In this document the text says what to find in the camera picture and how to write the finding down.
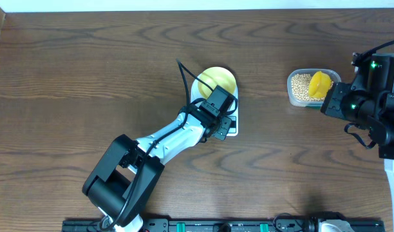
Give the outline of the pale yellow bowl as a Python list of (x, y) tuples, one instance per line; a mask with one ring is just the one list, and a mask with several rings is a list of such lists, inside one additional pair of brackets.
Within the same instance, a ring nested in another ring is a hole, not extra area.
[(198, 78), (212, 89), (215, 89), (217, 86), (221, 86), (223, 89), (232, 94), (235, 94), (237, 90), (236, 79), (234, 75), (226, 68), (208, 68), (199, 74)]

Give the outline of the yellow measuring scoop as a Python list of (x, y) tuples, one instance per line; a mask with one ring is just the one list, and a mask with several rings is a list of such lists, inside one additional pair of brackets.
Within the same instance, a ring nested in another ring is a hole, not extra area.
[(310, 80), (308, 95), (315, 99), (325, 98), (331, 86), (332, 80), (330, 76), (323, 73), (322, 71), (318, 71), (312, 76)]

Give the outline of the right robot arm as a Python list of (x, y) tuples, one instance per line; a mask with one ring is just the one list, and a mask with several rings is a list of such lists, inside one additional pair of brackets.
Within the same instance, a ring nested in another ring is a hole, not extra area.
[(336, 82), (328, 91), (321, 112), (347, 121), (347, 127), (369, 131), (365, 147), (379, 148), (384, 161), (393, 210), (394, 229), (394, 53), (356, 53), (351, 83)]

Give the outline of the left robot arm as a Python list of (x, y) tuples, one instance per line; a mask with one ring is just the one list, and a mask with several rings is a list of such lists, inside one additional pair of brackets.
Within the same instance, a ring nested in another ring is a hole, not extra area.
[(101, 210), (100, 231), (139, 231), (145, 208), (165, 165), (176, 155), (209, 137), (224, 140), (235, 123), (230, 105), (198, 99), (184, 106), (177, 118), (151, 135), (118, 136), (82, 186)]

